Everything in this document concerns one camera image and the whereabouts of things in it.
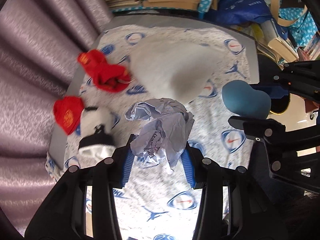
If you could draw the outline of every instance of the curtain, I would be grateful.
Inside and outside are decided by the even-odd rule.
[[[102,0],[6,0],[0,10],[0,207],[22,235],[54,185],[44,168],[53,103],[111,18]]]

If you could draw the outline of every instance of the jumpman logo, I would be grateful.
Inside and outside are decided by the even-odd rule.
[[[229,71],[226,72],[226,74],[228,73],[233,73],[233,72],[238,72],[240,76],[242,76],[243,78],[246,78],[242,73],[240,73],[240,71],[238,70],[238,62],[236,64],[234,64]]]
[[[143,207],[145,210],[147,210],[147,211],[149,211],[149,212],[151,213],[149,219],[147,220],[147,222],[148,222],[149,220],[153,220],[153,219],[155,219],[155,218],[160,217],[162,214],[169,213],[169,211],[165,211],[165,212],[152,212],[152,211],[148,210],[145,206],[142,206],[142,207]]]

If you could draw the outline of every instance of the ribbed blue pad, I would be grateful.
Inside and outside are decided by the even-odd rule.
[[[184,173],[186,175],[187,182],[193,188],[196,186],[195,170],[194,170],[193,165],[191,163],[187,149],[185,149],[183,151],[180,158],[181,158],[181,162],[183,165]]]
[[[127,158],[125,159],[124,166],[122,169],[122,187],[129,181],[131,168],[134,161],[134,155],[131,153],[131,151],[128,152]]]

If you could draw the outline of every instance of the red fabric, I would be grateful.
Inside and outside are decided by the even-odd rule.
[[[131,78],[124,66],[110,65],[104,55],[96,50],[81,53],[78,62],[83,66],[86,73],[92,77],[94,85],[102,90],[116,93],[124,90]]]
[[[71,134],[80,123],[84,104],[79,97],[64,97],[53,105],[53,114],[56,122],[66,132]]]

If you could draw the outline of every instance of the gray table edge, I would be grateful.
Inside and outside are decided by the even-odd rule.
[[[105,26],[105,31],[123,25],[140,25],[144,27],[181,27],[181,28],[211,28],[215,27],[226,33],[229,33],[236,38],[240,43],[246,47],[246,56],[249,63],[250,77],[252,84],[259,83],[259,69],[258,58],[256,53],[255,41],[237,31],[216,26],[211,23],[206,23],[198,20],[172,17],[172,16],[160,16],[160,15],[125,15],[114,17],[110,23]],[[99,44],[101,34],[92,45],[92,49],[96,48]],[[84,78],[84,70],[81,66],[76,70],[76,73],[70,83],[66,96],[78,96],[79,89],[82,85]],[[60,169],[64,166],[64,155],[66,150],[67,135],[64,133],[61,127],[55,124],[52,138],[50,142],[49,155],[57,164]]]

